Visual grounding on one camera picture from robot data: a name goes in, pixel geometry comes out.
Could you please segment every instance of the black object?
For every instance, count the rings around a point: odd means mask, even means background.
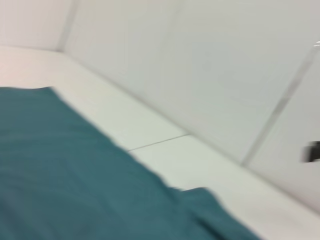
[[[312,143],[307,150],[306,156],[307,163],[312,163],[320,159],[320,141],[315,141]]]

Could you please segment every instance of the white wall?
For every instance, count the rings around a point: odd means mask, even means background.
[[[55,50],[72,0],[0,0],[0,45]]]
[[[319,96],[320,52],[249,167],[320,213],[320,161],[306,163],[320,141]]]
[[[241,161],[318,40],[319,7],[82,0],[66,52]]]
[[[66,52],[136,94],[184,0],[80,0]]]

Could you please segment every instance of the teal cloth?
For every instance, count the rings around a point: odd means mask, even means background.
[[[0,88],[0,114],[1,240],[257,240],[207,190],[165,186],[49,87]]]

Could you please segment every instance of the teal fabric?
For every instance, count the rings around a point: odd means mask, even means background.
[[[257,240],[205,189],[165,186],[51,88],[0,88],[0,114],[1,240]]]

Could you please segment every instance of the white surface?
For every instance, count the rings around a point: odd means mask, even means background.
[[[319,240],[320,218],[191,136],[131,152],[174,187],[207,187],[266,240]]]
[[[55,50],[72,0],[0,0],[0,44]]]
[[[66,51],[242,161],[313,43],[314,0],[81,0]]]
[[[320,162],[303,162],[305,148],[320,141],[319,96],[318,54],[249,167],[320,212]]]
[[[188,0],[145,99],[241,161],[320,40],[319,8],[314,0]]]
[[[0,47],[0,86],[55,86],[127,150],[184,134],[62,53]],[[172,186],[210,188],[233,215],[266,240],[320,239],[318,216],[193,137],[131,153]]]
[[[0,46],[0,86],[54,86],[76,110],[127,150],[185,134],[62,53]]]
[[[80,0],[66,52],[140,93],[184,0]]]

